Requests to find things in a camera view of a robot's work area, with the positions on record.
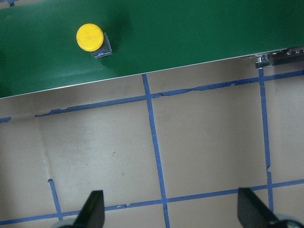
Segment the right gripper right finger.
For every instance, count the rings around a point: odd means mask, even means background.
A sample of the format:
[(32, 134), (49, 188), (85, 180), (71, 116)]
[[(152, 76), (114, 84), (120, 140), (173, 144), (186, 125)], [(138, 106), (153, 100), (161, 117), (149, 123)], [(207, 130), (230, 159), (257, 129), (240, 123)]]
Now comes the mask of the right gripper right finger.
[(237, 218), (243, 228), (282, 228), (283, 223), (250, 188), (238, 188)]

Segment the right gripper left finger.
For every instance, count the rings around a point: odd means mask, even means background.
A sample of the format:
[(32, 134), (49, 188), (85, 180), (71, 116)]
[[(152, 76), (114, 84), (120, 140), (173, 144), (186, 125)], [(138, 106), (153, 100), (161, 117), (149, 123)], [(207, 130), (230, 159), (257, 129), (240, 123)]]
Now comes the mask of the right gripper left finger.
[(105, 223), (104, 194), (102, 190), (90, 193), (79, 215), (75, 219), (73, 228), (102, 228)]

